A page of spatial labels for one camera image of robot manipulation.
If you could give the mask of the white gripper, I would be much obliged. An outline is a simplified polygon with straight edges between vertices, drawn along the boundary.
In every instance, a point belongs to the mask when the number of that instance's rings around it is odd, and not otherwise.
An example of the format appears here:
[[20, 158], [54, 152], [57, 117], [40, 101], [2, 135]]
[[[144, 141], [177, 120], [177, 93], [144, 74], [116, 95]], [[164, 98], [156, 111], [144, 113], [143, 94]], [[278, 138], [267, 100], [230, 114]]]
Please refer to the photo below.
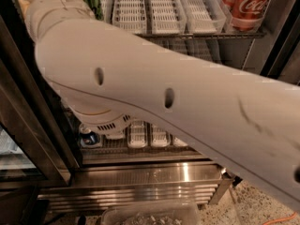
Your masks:
[[27, 31], [34, 41], [51, 27], [71, 19], [94, 19], [94, 13], [83, 0], [18, 0]]

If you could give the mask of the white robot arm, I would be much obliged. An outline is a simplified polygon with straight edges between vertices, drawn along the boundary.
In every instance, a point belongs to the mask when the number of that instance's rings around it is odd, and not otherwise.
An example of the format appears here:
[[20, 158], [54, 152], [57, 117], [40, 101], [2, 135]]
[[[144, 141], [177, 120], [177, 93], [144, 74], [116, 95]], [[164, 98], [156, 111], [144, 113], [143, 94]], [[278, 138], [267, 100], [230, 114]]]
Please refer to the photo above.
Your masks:
[[164, 50], [83, 0], [18, 0], [48, 85], [89, 128], [105, 111], [164, 128], [300, 211], [300, 89]]

